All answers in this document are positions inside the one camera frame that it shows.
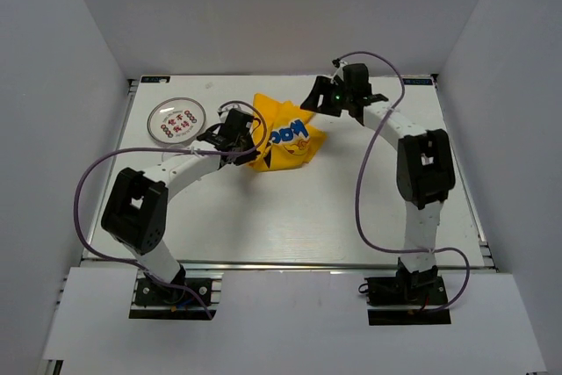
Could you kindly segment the yellow pikachu cloth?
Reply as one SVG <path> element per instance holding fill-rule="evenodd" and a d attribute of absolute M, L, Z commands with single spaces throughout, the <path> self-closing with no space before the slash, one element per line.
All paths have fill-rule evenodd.
<path fill-rule="evenodd" d="M 325 132 L 311 125 L 315 114 L 301 110 L 292 101 L 277 101 L 256 93 L 253 106 L 264 117 L 267 128 L 267 141 L 258 148 L 259 155 L 266 147 L 271 147 L 270 168 L 252 168 L 254 171 L 300 168 L 313 160 L 328 137 Z"/>

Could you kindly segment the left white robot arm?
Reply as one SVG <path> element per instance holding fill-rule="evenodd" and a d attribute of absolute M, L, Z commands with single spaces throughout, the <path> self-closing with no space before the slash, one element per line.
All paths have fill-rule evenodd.
<path fill-rule="evenodd" d="M 185 294 L 185 270 L 166 246 L 169 202 L 202 177 L 259 156 L 251 134 L 263 117 L 232 106 L 221 111 L 221 122 L 197 136 L 189 148 L 151 168 L 121 170 L 101 219 L 101 227 L 122 244 L 156 281 L 155 293 L 175 304 Z"/>

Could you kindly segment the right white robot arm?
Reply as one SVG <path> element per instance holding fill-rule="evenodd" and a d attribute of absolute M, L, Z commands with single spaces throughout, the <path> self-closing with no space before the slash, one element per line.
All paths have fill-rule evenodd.
<path fill-rule="evenodd" d="M 397 154 L 396 186 L 406 206 L 406 225 L 398 257 L 398 296 L 419 302 L 437 276 L 436 235 L 444 202 L 456 184 L 450 138 L 443 129 L 428 130 L 401 114 L 398 103 L 372 91 L 363 63 L 336 59 L 332 76 L 316 78 L 301 109 L 338 117 L 347 112 L 373 130 Z"/>

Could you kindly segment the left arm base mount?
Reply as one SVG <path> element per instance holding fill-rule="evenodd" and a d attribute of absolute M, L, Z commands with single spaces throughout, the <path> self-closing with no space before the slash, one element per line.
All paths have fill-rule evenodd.
<path fill-rule="evenodd" d="M 147 276 L 138 276 L 133 289 L 129 318 L 161 321 L 210 321 L 220 303 L 218 276 L 187 276 L 184 284 L 205 304 L 186 290 L 158 285 Z"/>

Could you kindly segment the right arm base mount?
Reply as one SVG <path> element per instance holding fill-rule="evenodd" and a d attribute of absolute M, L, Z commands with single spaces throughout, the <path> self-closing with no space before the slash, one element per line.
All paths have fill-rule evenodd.
<path fill-rule="evenodd" d="M 395 277 L 370 277 L 357 288 L 367 303 L 370 326 L 437 326 L 450 325 L 450 311 L 437 310 L 448 303 L 441 277 L 432 286 L 406 292 Z"/>

